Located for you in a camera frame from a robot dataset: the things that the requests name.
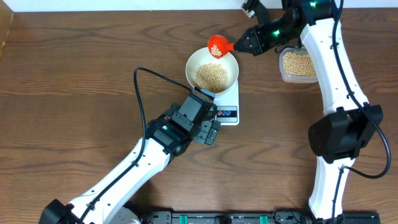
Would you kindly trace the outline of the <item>red plastic measuring scoop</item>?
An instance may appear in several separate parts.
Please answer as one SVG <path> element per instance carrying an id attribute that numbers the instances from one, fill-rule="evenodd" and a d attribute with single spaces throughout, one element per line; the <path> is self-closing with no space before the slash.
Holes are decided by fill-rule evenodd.
<path id="1" fill-rule="evenodd" d="M 220 59 L 234 51 L 234 44 L 229 43 L 223 35 L 213 35 L 208 40 L 208 51 L 211 56 Z"/>

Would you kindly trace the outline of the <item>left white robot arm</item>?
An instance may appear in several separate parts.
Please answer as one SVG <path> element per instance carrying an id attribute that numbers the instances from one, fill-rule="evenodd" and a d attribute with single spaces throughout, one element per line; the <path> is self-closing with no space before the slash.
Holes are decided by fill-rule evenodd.
<path id="1" fill-rule="evenodd" d="M 133 150 L 102 180 L 66 205 L 53 200 L 39 222 L 111 223 L 123 205 L 192 141 L 214 143 L 220 128 L 214 99 L 214 93 L 194 88 L 182 105 L 173 104 L 153 119 Z"/>

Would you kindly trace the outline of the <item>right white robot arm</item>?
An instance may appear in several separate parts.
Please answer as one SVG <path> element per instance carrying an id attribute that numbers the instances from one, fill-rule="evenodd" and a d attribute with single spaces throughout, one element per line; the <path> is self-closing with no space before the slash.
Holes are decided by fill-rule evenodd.
<path id="1" fill-rule="evenodd" d="M 298 39 L 309 54 L 321 89 L 323 118 L 308 129 L 317 169 L 308 213 L 302 223 L 379 223 L 376 213 L 345 213 L 345 183 L 353 164 L 374 133 L 383 113 L 370 105 L 349 62 L 341 34 L 342 2 L 283 1 L 284 15 L 271 20 L 259 1 L 245 1 L 243 11 L 256 17 L 234 44 L 234 51 L 260 55 Z"/>

